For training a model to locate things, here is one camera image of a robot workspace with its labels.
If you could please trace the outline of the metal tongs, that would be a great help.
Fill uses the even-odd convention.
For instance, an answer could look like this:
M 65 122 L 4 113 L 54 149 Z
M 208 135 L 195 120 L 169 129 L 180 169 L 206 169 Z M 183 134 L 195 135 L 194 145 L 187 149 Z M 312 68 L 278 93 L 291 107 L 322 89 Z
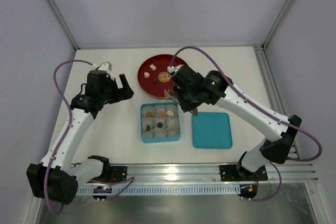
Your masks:
M 178 98 L 177 94 L 173 91 L 173 90 L 164 90 L 164 95 L 167 99 L 175 102 L 180 108 L 181 110 L 186 113 L 190 113 L 193 116 L 198 116 L 198 109 L 197 107 L 192 107 L 190 104 L 188 104 L 187 102 L 183 101 L 181 102 L 180 99 Z

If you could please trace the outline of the cream oval chocolate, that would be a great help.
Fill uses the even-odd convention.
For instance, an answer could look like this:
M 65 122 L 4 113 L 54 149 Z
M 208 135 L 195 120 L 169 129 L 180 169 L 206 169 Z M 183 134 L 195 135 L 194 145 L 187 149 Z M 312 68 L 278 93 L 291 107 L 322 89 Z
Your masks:
M 174 116 L 174 113 L 172 111 L 167 111 L 166 114 L 167 114 L 167 116 L 170 116 L 170 117 Z

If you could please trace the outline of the teal box lid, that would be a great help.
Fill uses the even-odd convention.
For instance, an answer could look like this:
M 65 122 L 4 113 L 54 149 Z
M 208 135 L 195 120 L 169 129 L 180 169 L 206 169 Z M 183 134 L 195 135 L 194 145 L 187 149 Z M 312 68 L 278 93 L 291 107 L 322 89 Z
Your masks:
M 198 112 L 192 115 L 192 143 L 198 149 L 228 150 L 233 146 L 227 113 Z

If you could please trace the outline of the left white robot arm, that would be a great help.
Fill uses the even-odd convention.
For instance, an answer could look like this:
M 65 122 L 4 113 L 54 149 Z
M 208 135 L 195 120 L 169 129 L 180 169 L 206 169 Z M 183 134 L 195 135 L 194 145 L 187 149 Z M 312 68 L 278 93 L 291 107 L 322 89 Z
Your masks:
M 110 182 L 112 170 L 107 157 L 91 155 L 76 167 L 71 162 L 87 129 L 102 108 L 133 97 L 126 76 L 120 74 L 119 78 L 120 88 L 106 71 L 89 71 L 85 92 L 71 101 L 63 132 L 40 163 L 30 164 L 26 171 L 35 197 L 68 205 L 75 198 L 77 189 L 85 183 L 91 180 Z

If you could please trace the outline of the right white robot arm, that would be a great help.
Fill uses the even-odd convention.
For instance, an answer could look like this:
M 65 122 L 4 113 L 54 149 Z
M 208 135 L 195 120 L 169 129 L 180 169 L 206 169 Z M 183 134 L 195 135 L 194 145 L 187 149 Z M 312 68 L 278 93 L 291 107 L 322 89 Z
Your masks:
M 236 170 L 242 180 L 253 180 L 256 171 L 270 162 L 283 164 L 286 161 L 298 132 L 287 123 L 293 122 L 299 127 L 300 117 L 277 114 L 263 105 L 256 108 L 258 103 L 237 94 L 238 89 L 231 79 L 223 77 L 219 71 L 212 70 L 203 77 L 188 65 L 167 70 L 175 84 L 174 99 L 183 112 L 194 112 L 203 103 L 216 105 L 249 123 L 264 136 L 261 143 L 240 157 Z

